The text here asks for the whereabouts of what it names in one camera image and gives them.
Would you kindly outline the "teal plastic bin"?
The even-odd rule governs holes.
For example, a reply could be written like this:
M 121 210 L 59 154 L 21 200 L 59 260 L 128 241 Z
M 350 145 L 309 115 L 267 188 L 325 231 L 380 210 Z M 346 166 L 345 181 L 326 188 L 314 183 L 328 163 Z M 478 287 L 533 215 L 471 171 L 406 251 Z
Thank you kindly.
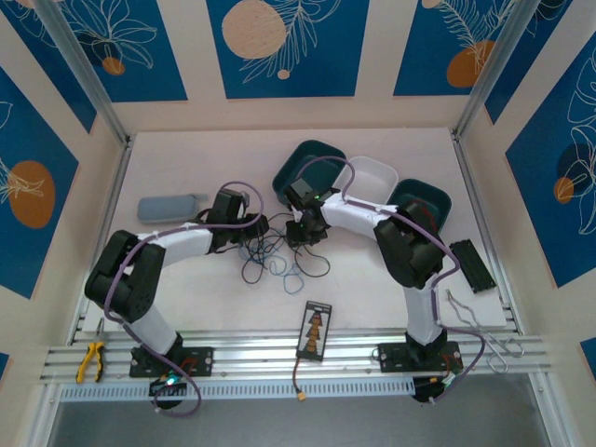
M 346 159 L 345 153 L 325 142 L 307 140 L 301 142 L 279 169 L 272 181 L 272 188 L 278 201 L 288 207 L 284 190 L 296 179 L 298 172 L 309 161 L 321 156 L 336 156 Z M 302 177 L 317 191 L 332 187 L 345 163 L 337 160 L 321 160 L 304 170 Z
M 436 232 L 444 226 L 452 207 L 452 200 L 446 192 L 417 179 L 399 181 L 386 204 L 403 207 L 410 202 L 422 208 Z

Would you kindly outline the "grey fabric pouch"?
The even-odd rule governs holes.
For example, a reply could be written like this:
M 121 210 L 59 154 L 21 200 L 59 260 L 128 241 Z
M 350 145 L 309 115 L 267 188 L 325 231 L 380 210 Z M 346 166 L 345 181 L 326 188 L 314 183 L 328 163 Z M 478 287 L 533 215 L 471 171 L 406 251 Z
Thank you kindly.
M 195 218 L 208 195 L 185 194 L 174 196 L 147 196 L 137 207 L 137 219 L 142 224 L 176 224 Z

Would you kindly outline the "white plastic bin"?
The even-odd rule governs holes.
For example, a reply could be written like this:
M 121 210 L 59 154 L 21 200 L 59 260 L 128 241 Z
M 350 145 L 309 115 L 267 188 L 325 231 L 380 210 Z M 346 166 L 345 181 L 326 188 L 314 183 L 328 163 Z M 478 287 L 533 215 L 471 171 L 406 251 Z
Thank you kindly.
M 367 156 L 354 156 L 349 163 L 355 169 L 355 177 L 347 194 L 355 199 L 386 204 L 399 182 L 396 170 Z

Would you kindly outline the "black card with orange figure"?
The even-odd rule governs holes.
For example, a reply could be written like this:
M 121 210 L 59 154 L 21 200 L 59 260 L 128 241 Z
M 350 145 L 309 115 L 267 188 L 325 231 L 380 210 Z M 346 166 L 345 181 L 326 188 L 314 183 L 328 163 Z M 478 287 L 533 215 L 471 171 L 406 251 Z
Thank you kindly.
M 296 358 L 323 361 L 331 316 L 331 305 L 314 301 L 305 303 Z

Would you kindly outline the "lead with yellow connector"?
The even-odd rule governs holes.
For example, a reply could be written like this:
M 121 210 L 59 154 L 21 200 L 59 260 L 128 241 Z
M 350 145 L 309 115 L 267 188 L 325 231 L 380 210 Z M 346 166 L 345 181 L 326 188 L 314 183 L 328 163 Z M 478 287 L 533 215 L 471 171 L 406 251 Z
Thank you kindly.
M 300 365 L 300 361 L 301 361 L 301 359 L 297 358 L 294 363 L 294 366 L 292 369 L 292 374 L 291 374 L 291 383 L 292 383 L 293 390 L 296 394 L 296 398 L 299 401 L 304 401 L 306 399 L 306 395 L 305 395 L 304 391 L 298 386 L 298 383 L 297 383 L 297 372 L 298 372 L 298 368 Z

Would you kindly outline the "black ridged tray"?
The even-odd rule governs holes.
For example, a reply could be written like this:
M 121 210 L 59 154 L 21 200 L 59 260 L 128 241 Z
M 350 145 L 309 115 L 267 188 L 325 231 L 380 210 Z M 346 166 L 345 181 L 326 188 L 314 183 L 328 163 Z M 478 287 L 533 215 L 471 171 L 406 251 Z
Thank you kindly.
M 491 273 L 470 239 L 454 242 L 449 248 L 460 263 L 460 268 L 474 293 L 496 287 Z

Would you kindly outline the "aluminium rail frame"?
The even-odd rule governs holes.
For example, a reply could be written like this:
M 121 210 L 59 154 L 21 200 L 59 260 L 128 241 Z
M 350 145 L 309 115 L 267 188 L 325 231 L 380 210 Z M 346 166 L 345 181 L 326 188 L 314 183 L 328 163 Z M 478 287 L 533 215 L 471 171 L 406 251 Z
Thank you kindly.
M 187 346 L 212 347 L 214 366 L 212 380 L 266 380 L 291 377 L 295 362 L 298 331 L 184 332 Z M 491 345 L 508 364 L 510 373 L 546 373 L 553 370 L 547 345 L 536 335 L 500 332 L 497 339 L 515 339 L 524 349 L 520 355 L 514 344 L 503 348 Z M 404 334 L 390 330 L 331 330 L 321 363 L 302 361 L 298 376 L 302 379 L 364 378 L 381 375 L 373 350 L 382 343 L 403 342 Z M 71 345 L 55 345 L 48 349 L 39 381 L 43 384 L 72 384 L 80 360 L 91 337 L 83 332 L 75 335 Z M 123 332 L 107 338 L 104 382 L 130 381 L 130 350 L 136 344 Z

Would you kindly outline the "aluminium side rail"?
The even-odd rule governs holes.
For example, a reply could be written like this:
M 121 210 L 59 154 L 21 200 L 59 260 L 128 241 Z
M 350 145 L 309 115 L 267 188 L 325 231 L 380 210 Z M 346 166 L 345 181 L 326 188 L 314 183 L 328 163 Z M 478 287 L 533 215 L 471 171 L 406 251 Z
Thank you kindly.
M 81 319 L 86 318 L 87 309 L 88 309 L 88 298 L 84 293 L 86 281 L 92 270 L 93 266 L 99 259 L 102 249 L 107 241 L 109 236 L 109 231 L 111 228 L 112 221 L 115 215 L 115 208 L 117 206 L 118 199 L 121 194 L 122 186 L 124 183 L 124 179 L 127 173 L 129 160 L 131 157 L 131 152 L 133 150 L 134 142 L 136 139 L 137 134 L 133 133 L 132 135 L 127 137 L 126 144 L 123 147 L 122 154 L 118 159 L 118 163 L 116 166 L 115 176 L 113 178 L 113 182 L 109 189 L 109 195 L 107 196 L 106 204 L 103 208 L 102 220 L 101 225 L 99 228 L 99 233 L 97 235 L 96 243 L 91 254 L 91 258 L 88 264 L 89 270 L 84 276 L 83 283 L 78 294 L 78 299 L 76 302 L 76 306 L 74 308 L 74 315 L 72 317 L 72 321 L 69 327 L 69 330 L 66 334 L 65 344 L 67 346 L 72 345 L 75 342 L 76 334 L 79 332 L 79 322 Z
M 477 226 L 479 227 L 482 246 L 484 247 L 487 256 L 487 264 L 490 266 L 492 271 L 493 278 L 499 291 L 500 300 L 504 307 L 506 307 L 512 315 L 515 325 L 515 332 L 518 335 L 525 335 L 526 328 L 524 327 L 523 321 L 521 320 L 519 308 L 515 302 L 504 265 L 498 256 L 496 246 L 491 236 L 487 216 L 482 206 L 480 189 L 476 185 L 465 147 L 461 142 L 461 138 L 454 130 L 451 131 L 451 138 L 457 162 L 467 189 L 467 195 L 474 212 Z

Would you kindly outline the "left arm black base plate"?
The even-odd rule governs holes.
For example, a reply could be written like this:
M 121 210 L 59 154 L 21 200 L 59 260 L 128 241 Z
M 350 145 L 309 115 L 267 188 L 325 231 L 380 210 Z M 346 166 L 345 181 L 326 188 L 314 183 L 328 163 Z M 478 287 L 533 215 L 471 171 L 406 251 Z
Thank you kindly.
M 209 377 L 213 365 L 213 353 L 212 347 L 178 346 L 168 353 L 167 358 L 191 377 Z M 144 348 L 131 349 L 130 377 L 157 378 L 170 373 L 181 376 L 179 372 L 175 372 L 162 360 L 156 359 Z

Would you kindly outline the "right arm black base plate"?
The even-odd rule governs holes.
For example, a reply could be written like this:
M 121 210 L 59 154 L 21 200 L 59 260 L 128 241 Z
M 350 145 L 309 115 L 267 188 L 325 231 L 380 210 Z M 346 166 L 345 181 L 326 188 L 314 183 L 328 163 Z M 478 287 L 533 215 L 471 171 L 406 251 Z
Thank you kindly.
M 441 348 L 387 343 L 377 350 L 382 373 L 459 373 L 464 367 L 459 345 L 453 341 Z

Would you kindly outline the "yellow handled pliers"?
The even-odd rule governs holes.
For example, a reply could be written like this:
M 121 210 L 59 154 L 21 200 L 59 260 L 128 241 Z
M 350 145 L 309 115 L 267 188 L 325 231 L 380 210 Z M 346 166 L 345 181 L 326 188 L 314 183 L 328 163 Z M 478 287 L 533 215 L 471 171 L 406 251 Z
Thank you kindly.
M 95 359 L 97 363 L 97 371 L 94 377 L 94 381 L 99 383 L 103 378 L 104 373 L 104 342 L 93 342 L 88 345 L 87 352 L 81 360 L 76 376 L 75 382 L 80 385 L 85 380 L 85 374 L 87 372 L 88 365 Z

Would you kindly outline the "aluminium corner post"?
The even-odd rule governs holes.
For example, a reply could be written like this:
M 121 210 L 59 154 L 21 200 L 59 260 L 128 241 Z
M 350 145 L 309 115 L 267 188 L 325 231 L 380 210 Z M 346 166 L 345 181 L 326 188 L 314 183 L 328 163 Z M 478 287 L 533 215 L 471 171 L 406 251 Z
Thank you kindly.
M 471 90 L 468 101 L 452 131 L 455 142 L 461 142 L 484 106 L 496 81 L 506 67 L 508 60 L 534 16 L 540 0 L 516 0 L 514 8 L 497 37 L 488 61 Z
M 129 133 L 117 116 L 101 80 L 61 10 L 53 0 L 32 0 L 32 3 L 37 16 L 97 114 L 115 139 L 127 147 Z

